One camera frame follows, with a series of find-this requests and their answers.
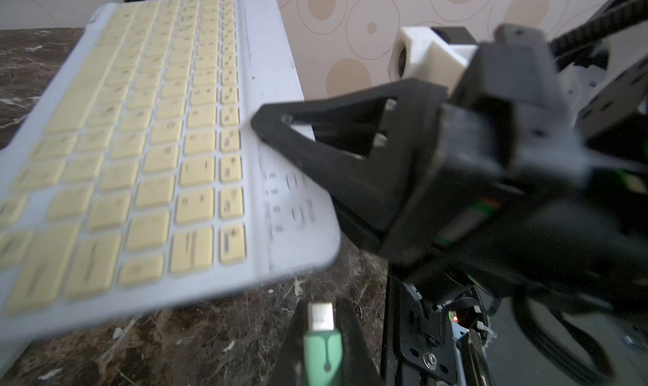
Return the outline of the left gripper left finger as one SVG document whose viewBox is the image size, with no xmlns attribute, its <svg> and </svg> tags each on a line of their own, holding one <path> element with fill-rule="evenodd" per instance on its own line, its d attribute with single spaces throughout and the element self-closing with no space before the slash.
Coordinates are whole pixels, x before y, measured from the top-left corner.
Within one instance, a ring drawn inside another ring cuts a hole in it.
<svg viewBox="0 0 648 386">
<path fill-rule="evenodd" d="M 298 302 L 266 385 L 302 386 L 308 384 L 303 342 L 307 331 L 307 306 L 307 301 Z"/>
</svg>

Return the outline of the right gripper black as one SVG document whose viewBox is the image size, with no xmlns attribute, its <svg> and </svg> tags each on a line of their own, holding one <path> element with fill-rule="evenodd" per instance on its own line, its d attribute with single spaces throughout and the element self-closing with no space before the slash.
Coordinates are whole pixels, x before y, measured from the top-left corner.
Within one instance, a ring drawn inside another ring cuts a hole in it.
<svg viewBox="0 0 648 386">
<path fill-rule="evenodd" d="M 420 250 L 410 282 L 459 271 L 500 297 L 646 304 L 647 164 L 587 146 L 543 34 L 500 26 L 447 97 L 406 79 L 265 104 L 251 127 L 373 232 L 408 200 L 388 243 Z"/>
</svg>

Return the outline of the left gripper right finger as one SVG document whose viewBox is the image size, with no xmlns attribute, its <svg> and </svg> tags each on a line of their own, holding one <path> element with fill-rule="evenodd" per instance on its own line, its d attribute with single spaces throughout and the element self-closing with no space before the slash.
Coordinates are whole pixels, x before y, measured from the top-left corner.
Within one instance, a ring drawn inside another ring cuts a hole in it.
<svg viewBox="0 0 648 386">
<path fill-rule="evenodd" d="M 338 298 L 335 308 L 336 324 L 343 342 L 343 385 L 384 385 L 364 338 L 353 303 L 347 298 Z"/>
</svg>

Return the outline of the white keyboard yellow keys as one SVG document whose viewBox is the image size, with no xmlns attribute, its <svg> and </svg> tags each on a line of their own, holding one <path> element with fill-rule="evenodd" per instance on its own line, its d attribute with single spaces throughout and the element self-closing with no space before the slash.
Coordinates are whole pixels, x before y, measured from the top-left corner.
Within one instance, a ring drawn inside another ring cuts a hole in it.
<svg viewBox="0 0 648 386">
<path fill-rule="evenodd" d="M 329 194 L 251 128 L 303 98 L 277 0 L 106 4 L 1 153 L 1 344 L 337 258 Z"/>
</svg>

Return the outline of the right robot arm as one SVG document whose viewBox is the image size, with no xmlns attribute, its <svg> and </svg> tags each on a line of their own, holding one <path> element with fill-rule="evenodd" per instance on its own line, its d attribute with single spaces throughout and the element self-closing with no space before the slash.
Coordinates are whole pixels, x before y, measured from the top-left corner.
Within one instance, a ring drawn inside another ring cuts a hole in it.
<svg viewBox="0 0 648 386">
<path fill-rule="evenodd" d="M 568 311 L 647 302 L 647 0 L 547 41 L 402 28 L 390 83 L 262 106 L 258 137 L 432 303 L 479 285 Z"/>
</svg>

